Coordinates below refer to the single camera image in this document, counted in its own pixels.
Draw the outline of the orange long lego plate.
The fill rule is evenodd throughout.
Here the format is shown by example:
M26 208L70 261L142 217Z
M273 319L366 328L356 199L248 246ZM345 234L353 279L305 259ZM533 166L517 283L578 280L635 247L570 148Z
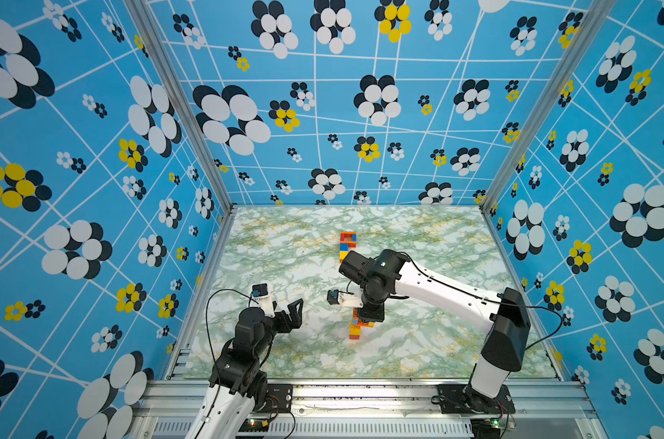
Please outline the orange long lego plate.
M366 320L363 320L359 317L359 309L354 308L353 309L353 317L351 320L352 325L357 326L357 327L374 327L373 322L368 322Z

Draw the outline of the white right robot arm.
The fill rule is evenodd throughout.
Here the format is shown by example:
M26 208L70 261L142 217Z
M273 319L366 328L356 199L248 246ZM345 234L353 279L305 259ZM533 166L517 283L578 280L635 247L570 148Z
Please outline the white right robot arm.
M466 285L419 265L405 252L390 249L375 258L349 252L339 272L357 285L359 292L329 290L328 303L355 309L360 322L383 322L386 302L401 296L437 307L484 335L469 382L438 393L438 404L444 412L515 413L505 382L511 373L522 369L531 332L522 293L509 287L497 293Z

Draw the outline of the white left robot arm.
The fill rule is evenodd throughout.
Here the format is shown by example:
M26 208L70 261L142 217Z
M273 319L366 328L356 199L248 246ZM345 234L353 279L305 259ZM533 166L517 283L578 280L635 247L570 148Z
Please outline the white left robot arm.
M268 360L273 341L279 334L300 329L304 300L297 299L286 310L277 303L266 284L254 285L246 296L249 305L240 311L234 336L220 354L210 353L214 360L209 387L200 404L187 438L234 438L246 424L257 425L251 414L271 412L271 422L280 413L289 413L292 388L269 391L262 365Z

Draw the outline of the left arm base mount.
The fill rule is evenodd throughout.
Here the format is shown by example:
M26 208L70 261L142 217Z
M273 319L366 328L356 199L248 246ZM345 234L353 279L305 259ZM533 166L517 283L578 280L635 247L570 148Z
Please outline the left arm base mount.
M255 386L245 395L254 400L254 413L291 413L294 386L288 383L268 383Z

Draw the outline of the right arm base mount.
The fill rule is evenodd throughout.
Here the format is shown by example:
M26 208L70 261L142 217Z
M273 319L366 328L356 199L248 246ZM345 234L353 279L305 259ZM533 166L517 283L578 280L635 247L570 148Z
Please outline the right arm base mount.
M488 398L471 389L468 384L440 384L432 404L443 414L515 414L515 405L506 385L500 386L495 398Z

